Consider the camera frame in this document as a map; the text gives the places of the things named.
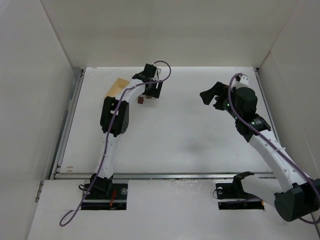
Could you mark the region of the dark brown wood block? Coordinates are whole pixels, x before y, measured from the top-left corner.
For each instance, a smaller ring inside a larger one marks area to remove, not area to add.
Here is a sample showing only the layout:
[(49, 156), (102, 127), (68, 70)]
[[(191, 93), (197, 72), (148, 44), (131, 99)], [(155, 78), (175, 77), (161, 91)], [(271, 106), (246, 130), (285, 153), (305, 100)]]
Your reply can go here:
[(142, 96), (139, 96), (137, 99), (137, 103), (142, 105), (144, 103), (144, 98)]

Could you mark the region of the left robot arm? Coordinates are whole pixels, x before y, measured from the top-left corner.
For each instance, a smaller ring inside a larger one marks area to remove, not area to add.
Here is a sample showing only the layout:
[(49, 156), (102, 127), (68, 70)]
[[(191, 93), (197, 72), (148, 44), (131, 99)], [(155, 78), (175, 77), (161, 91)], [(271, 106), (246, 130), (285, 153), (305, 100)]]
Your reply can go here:
[(100, 126), (103, 132), (99, 163), (90, 178), (90, 194), (109, 197), (113, 191), (115, 154), (121, 136), (127, 131), (130, 104), (142, 95), (159, 98), (163, 82), (161, 69), (146, 64), (130, 80), (118, 78), (103, 100)]

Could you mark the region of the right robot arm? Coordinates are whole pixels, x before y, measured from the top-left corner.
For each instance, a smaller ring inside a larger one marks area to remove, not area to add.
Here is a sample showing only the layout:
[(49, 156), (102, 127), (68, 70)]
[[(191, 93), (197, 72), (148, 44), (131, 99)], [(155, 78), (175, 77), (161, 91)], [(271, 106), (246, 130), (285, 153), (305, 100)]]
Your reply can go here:
[(231, 207), (265, 201), (287, 222), (302, 220), (320, 209), (320, 180), (309, 177), (279, 144), (268, 122), (256, 112), (258, 98), (253, 89), (241, 82), (217, 82), (199, 95), (205, 105), (215, 100), (216, 110), (233, 117), (238, 133), (260, 154), (278, 181), (273, 185), (245, 171), (235, 175), (232, 183), (217, 185), (222, 189), (218, 199), (225, 199)]

